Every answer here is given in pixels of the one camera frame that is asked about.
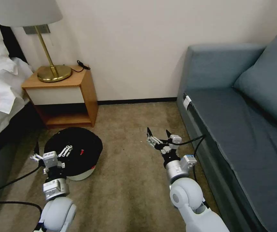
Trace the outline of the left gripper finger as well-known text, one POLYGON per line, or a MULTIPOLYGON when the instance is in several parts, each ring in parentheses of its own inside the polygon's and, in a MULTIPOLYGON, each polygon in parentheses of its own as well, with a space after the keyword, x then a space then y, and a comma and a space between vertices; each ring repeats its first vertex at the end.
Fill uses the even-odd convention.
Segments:
POLYGON ((43 157, 40 156, 39 142, 38 141, 35 143, 35 147, 34 147, 34 150, 33 150, 33 155, 31 155, 30 158, 34 161, 43 161, 43 157))
POLYGON ((72 145, 66 145, 63 150, 58 154, 58 157, 68 157, 73 149, 72 145))

